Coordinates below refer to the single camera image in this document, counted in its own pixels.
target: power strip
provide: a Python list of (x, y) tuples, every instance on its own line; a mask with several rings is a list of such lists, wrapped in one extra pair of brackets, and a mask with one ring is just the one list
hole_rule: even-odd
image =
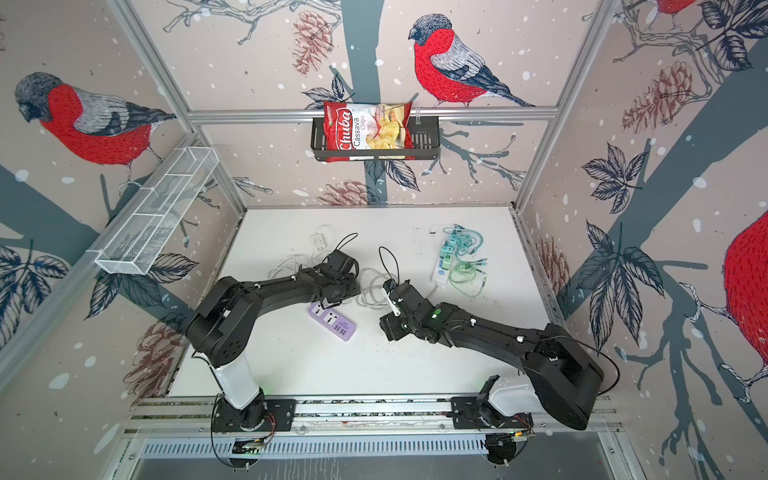
[(357, 329), (352, 320), (348, 320), (339, 315), (339, 313), (332, 308), (323, 308), (323, 305), (321, 305), (320, 302), (315, 302), (310, 305), (310, 309), (307, 310), (307, 312), (310, 317), (317, 320), (318, 323), (323, 324), (328, 330), (333, 332), (334, 335), (345, 342), (349, 341), (352, 334), (354, 334)]

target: red bird breast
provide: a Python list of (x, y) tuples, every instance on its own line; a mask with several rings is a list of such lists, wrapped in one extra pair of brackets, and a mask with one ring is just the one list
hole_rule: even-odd
[(733, 239), (723, 273), (728, 312), (768, 362), (768, 212)]
[(453, 81), (432, 64), (433, 55), (446, 53), (451, 48), (453, 37), (453, 30), (443, 28), (435, 31), (423, 47), (418, 43), (414, 45), (416, 78), (439, 101), (467, 103), (486, 90)]
[(84, 160), (103, 165), (127, 165), (149, 146), (151, 125), (143, 125), (112, 137), (77, 131), (74, 123), (83, 114), (83, 107), (77, 92), (67, 84), (51, 90), (48, 106), (53, 120), (40, 123), (72, 153)]

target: black wire basket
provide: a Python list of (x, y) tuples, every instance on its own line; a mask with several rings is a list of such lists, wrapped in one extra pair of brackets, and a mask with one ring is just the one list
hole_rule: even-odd
[(328, 161), (331, 157), (372, 157), (367, 160), (435, 160), (440, 155), (440, 129), (438, 117), (413, 117), (408, 120), (413, 148), (380, 150), (328, 150), (328, 140), (323, 128), (324, 118), (312, 122), (312, 151), (315, 160)]

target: white wire basket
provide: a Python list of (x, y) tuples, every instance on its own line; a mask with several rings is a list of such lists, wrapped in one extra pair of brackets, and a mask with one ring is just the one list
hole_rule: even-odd
[(96, 264), (107, 273), (146, 275), (219, 164), (213, 148), (177, 149), (178, 158), (107, 243)]

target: bird wing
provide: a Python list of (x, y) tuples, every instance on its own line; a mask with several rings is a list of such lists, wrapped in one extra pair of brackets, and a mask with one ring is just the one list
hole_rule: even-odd
[(83, 113), (74, 123), (74, 128), (84, 134), (114, 137), (176, 117), (157, 108), (133, 104), (115, 95), (92, 94), (80, 88), (74, 90), (83, 106)]
[(456, 34), (453, 35), (451, 48), (446, 53), (433, 55), (430, 61), (443, 75), (463, 84), (470, 84), (467, 80), (477, 75), (485, 67), (485, 60), (464, 45), (464, 42)]

